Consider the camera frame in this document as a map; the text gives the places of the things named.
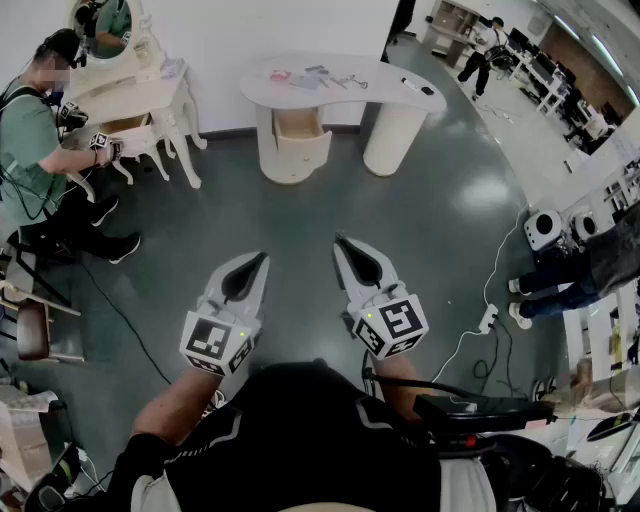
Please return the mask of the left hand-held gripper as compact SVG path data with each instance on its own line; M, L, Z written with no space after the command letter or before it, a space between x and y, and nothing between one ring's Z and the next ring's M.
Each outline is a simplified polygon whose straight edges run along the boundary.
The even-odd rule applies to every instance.
M231 376L256 347L270 258L266 252L241 254L217 267L196 311L186 316L180 353L194 368Z

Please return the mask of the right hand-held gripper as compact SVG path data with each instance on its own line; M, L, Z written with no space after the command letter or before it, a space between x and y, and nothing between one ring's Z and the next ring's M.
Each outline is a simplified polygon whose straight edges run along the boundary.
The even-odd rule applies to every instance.
M347 293L352 337L377 360L415 348L429 326L418 296L407 291L391 260L365 242L337 234L333 261Z

